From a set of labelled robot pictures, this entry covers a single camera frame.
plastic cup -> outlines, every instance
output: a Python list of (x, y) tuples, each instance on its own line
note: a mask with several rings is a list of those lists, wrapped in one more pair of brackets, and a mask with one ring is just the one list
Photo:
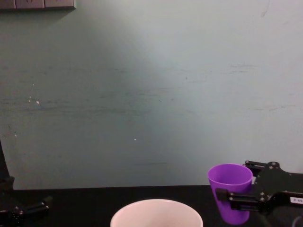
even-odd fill
[(188, 205), (156, 199), (121, 208), (113, 216), (110, 227), (203, 227), (203, 221)]
[(223, 220), (231, 225), (241, 225), (250, 217), (249, 211), (232, 210), (229, 202), (219, 201), (215, 189), (223, 188), (230, 192), (249, 192), (253, 174), (250, 169), (238, 164), (221, 164), (208, 171), (208, 180), (213, 190), (219, 212)]

wall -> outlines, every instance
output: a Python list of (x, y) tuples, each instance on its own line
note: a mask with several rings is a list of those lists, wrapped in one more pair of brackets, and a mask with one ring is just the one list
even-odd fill
[(303, 171), (303, 3), (78, 0), (0, 15), (15, 187), (207, 184), (221, 162)]

cup rim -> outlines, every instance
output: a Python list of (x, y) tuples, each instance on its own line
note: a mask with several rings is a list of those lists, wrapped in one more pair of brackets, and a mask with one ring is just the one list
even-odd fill
[(113, 225), (113, 222), (115, 220), (115, 217), (119, 215), (119, 213), (121, 213), (124, 209), (127, 209), (128, 207), (130, 206), (134, 206), (138, 203), (143, 203), (143, 202), (149, 202), (149, 201), (164, 201), (164, 202), (171, 202), (171, 203), (177, 203), (177, 204), (180, 204), (186, 208), (190, 208), (193, 213), (195, 214), (195, 216), (199, 219), (199, 222), (200, 222), (200, 227), (203, 227), (203, 220), (202, 220), (202, 217), (200, 216), (200, 214), (192, 207), (184, 204), (184, 203), (181, 203), (181, 202), (178, 202), (178, 201), (174, 201), (174, 200), (166, 200), (166, 199), (148, 199), (148, 200), (140, 200), (140, 201), (137, 201), (137, 202), (133, 202), (133, 203), (130, 203), (124, 207), (122, 207), (121, 209), (119, 209), (112, 217), (111, 221), (110, 221), (110, 227), (112, 227)]
[[(247, 180), (246, 182), (243, 182), (243, 183), (230, 184), (230, 183), (221, 183), (221, 182), (217, 182), (217, 181), (215, 181), (215, 180), (213, 180), (213, 179), (211, 179), (211, 178), (209, 177), (210, 171), (212, 171), (214, 168), (216, 168), (216, 167), (218, 167), (218, 166), (225, 166), (225, 165), (241, 166), (241, 167), (247, 169), (247, 170), (250, 172), (250, 175), (251, 175), (250, 179)], [(211, 168), (208, 170), (208, 172), (207, 172), (207, 177), (208, 177), (208, 179), (209, 179), (210, 181), (212, 181), (212, 182), (214, 182), (214, 183), (224, 184), (224, 185), (228, 185), (228, 186), (241, 186), (241, 185), (245, 185), (245, 184), (248, 184), (249, 182), (251, 182), (251, 181), (252, 181), (252, 178), (253, 178), (253, 174), (252, 174), (252, 171), (251, 171), (250, 169), (248, 169), (246, 166), (243, 166), (243, 165), (240, 165), (240, 164), (236, 164), (236, 163), (222, 163), (222, 164), (218, 164), (218, 165), (215, 165), (215, 166), (211, 167)]]

cable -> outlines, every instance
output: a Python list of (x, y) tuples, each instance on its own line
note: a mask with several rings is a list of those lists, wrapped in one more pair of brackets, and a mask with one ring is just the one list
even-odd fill
[(294, 219), (294, 221), (293, 221), (292, 227), (295, 227), (296, 224), (297, 224), (297, 222), (298, 222), (300, 219), (302, 219), (302, 218), (303, 218), (303, 214), (302, 214), (301, 216), (297, 216), (297, 217)]

white cup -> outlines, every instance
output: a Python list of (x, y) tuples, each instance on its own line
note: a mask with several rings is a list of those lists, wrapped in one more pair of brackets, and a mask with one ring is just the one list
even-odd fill
[(171, 200), (143, 200), (121, 208), (110, 227), (203, 227), (200, 215)]

